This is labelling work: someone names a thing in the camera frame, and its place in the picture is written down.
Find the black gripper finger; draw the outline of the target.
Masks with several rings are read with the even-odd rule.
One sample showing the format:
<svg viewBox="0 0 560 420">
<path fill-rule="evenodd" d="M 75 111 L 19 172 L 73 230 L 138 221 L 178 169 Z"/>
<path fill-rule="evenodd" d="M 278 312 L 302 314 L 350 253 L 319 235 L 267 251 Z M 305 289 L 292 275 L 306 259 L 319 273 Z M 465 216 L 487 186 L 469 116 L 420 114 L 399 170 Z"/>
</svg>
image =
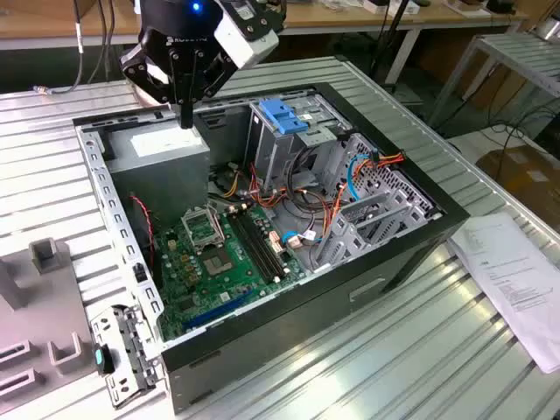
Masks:
<svg viewBox="0 0 560 420">
<path fill-rule="evenodd" d="M 163 82 L 149 71 L 148 56 L 142 46 L 137 44 L 120 58 L 123 75 L 152 100 L 167 104 L 177 117 L 181 129 L 187 129 L 187 107 L 180 92 L 180 86 L 171 76 Z"/>
<path fill-rule="evenodd" d="M 224 53 L 213 59 L 197 50 L 193 55 L 192 71 L 186 83 L 186 127 L 193 126 L 194 105 L 213 97 L 235 72 L 235 64 Z"/>
</svg>

